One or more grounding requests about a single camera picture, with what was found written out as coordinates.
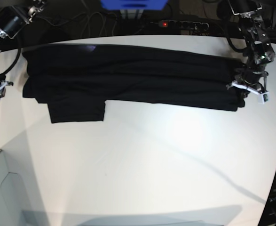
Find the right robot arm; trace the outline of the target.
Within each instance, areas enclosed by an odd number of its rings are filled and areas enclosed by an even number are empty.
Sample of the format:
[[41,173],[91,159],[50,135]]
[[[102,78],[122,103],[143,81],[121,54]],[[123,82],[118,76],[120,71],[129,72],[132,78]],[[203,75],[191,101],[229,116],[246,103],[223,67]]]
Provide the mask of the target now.
[[26,25],[32,23],[38,13],[43,11],[46,3],[46,0],[33,0],[28,7],[7,6],[0,10],[0,43],[4,39],[16,38],[17,40],[17,54],[13,63],[0,73],[0,100],[5,96],[6,86],[14,85],[13,82],[6,80],[6,75],[15,67],[21,55],[22,47],[18,34]]

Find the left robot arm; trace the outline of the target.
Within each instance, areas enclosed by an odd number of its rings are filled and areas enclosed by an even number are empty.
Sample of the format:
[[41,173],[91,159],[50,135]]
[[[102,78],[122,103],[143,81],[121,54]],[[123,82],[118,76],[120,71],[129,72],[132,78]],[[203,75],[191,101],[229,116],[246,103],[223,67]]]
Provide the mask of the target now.
[[226,38],[230,47],[243,54],[247,61],[244,66],[236,69],[235,79],[227,88],[242,89],[245,97],[253,93],[257,95],[258,101],[264,104],[269,100],[266,66],[274,61],[276,54],[260,14],[262,5],[252,0],[229,0],[228,4],[233,15],[239,17],[238,29],[246,47],[236,48],[229,35],[226,35]]

